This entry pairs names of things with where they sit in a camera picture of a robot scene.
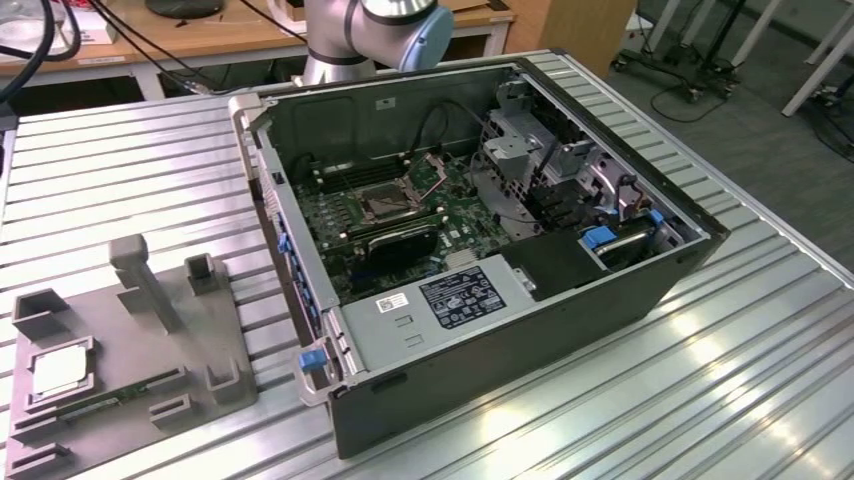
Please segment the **green circuit board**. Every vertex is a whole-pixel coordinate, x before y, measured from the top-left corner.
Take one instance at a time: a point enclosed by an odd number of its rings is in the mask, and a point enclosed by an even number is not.
[[[448,254],[469,249],[476,258],[483,258],[509,243],[507,232],[472,191],[465,162],[465,158],[444,157],[447,178],[441,183],[435,165],[416,157],[404,175],[389,181],[332,193],[323,193],[317,185],[296,187],[300,209],[343,304],[441,273]],[[367,243],[419,226],[437,228],[432,253],[400,270],[380,274],[359,271]]]

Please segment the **floor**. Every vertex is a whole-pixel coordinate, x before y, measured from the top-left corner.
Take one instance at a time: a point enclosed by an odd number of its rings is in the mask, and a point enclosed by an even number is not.
[[[656,16],[666,0],[642,0],[639,10]],[[686,0],[672,26],[678,29],[694,2]],[[698,44],[715,33],[726,6],[718,3]],[[742,14],[722,49],[730,59],[754,20]],[[662,42],[659,52],[667,45]],[[670,129],[694,151],[735,181],[772,212],[854,271],[854,164],[816,140],[804,113],[786,118],[779,113],[811,73],[803,64],[812,47],[770,29],[739,70],[743,84],[728,102],[703,120],[682,124],[655,114],[650,98],[676,80],[639,65],[611,73],[607,83]],[[854,72],[839,65],[830,76],[838,84]],[[676,94],[656,101],[670,116],[691,118],[720,100],[706,97],[688,104]]]

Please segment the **aluminum workbench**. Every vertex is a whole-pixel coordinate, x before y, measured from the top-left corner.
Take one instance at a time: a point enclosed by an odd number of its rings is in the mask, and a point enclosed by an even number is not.
[[[227,99],[30,117],[5,138],[0,186],[2,435],[12,298],[113,283],[105,242],[145,232],[153,270],[225,260],[260,399],[80,478],[851,476],[854,277],[568,57],[529,59],[732,230],[642,321],[339,460],[287,367],[296,335]]]

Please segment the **table leg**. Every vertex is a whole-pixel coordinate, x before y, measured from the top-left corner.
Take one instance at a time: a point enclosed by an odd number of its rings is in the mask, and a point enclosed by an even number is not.
[[[688,27],[688,31],[684,33],[684,37],[679,40],[682,45],[691,45],[694,43],[694,39],[696,38],[696,34],[699,33],[699,29],[703,27],[706,23],[706,19],[708,18],[708,13],[711,12],[711,7],[715,6],[716,0],[704,0],[703,4],[699,7],[699,11],[696,12],[696,16],[691,21],[691,26]]]
[[[747,34],[747,38],[744,39],[744,43],[742,43],[738,52],[735,52],[735,56],[732,57],[732,65],[739,67],[742,63],[744,63],[744,59],[752,48],[756,46],[756,42],[759,41],[759,37],[764,33],[764,30],[768,28],[768,23],[771,23],[771,19],[774,18],[774,13],[776,13],[776,9],[779,8],[783,0],[771,0],[767,7],[762,11],[762,16],[759,20],[756,20],[756,24],[752,26],[752,30]]]
[[[165,93],[163,91],[163,85],[160,85],[159,72],[153,65],[133,65],[131,71],[133,72],[133,78],[139,85],[139,91],[143,92],[143,98],[145,100],[163,100]]]
[[[795,96],[791,97],[788,105],[786,105],[786,108],[783,108],[783,115],[791,117],[798,111],[798,108],[800,108],[800,105],[803,104],[806,99],[815,92],[815,89],[824,80],[824,77],[830,73],[830,70],[832,70],[832,67],[836,66],[836,63],[839,63],[839,60],[851,48],[851,45],[854,45],[854,26],[848,28],[848,32],[842,37],[842,40],[839,40],[839,43],[830,52],[830,55],[827,55],[827,58],[812,72],[812,75],[810,75],[810,78],[800,87],[800,90],[798,90],[798,93],[795,93]]]
[[[806,63],[808,63],[810,65],[815,65],[815,62],[818,62],[818,59],[822,57],[822,55],[824,55],[824,52],[827,52],[827,48],[830,47],[830,44],[839,39],[839,35],[842,34],[847,24],[850,23],[852,16],[854,16],[854,3],[848,7],[848,9],[844,11],[842,18],[830,29],[830,32],[827,32],[827,35],[824,35],[824,38],[822,38],[822,43],[818,45],[818,47],[812,51],[810,58],[806,59]]]
[[[674,13],[676,13],[676,7],[679,6],[679,3],[682,3],[682,0],[668,0],[667,5],[664,5],[662,18],[658,19],[658,23],[655,24],[655,28],[652,29],[652,35],[650,35],[650,41],[647,42],[647,46],[652,52],[658,47],[658,42],[660,42],[662,37],[664,36],[667,26],[670,25],[670,21],[672,20],[672,15]]]
[[[507,30],[509,23],[496,23],[492,26],[489,35],[485,37],[485,45],[483,47],[483,56],[493,57],[504,53],[504,43],[507,42]]]

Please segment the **cart wheel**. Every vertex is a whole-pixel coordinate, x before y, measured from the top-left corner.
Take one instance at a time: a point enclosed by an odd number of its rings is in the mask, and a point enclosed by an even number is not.
[[[614,67],[615,72],[623,72],[626,71],[626,68],[628,68],[628,60],[626,60],[626,57],[619,57],[614,60],[611,66]]]

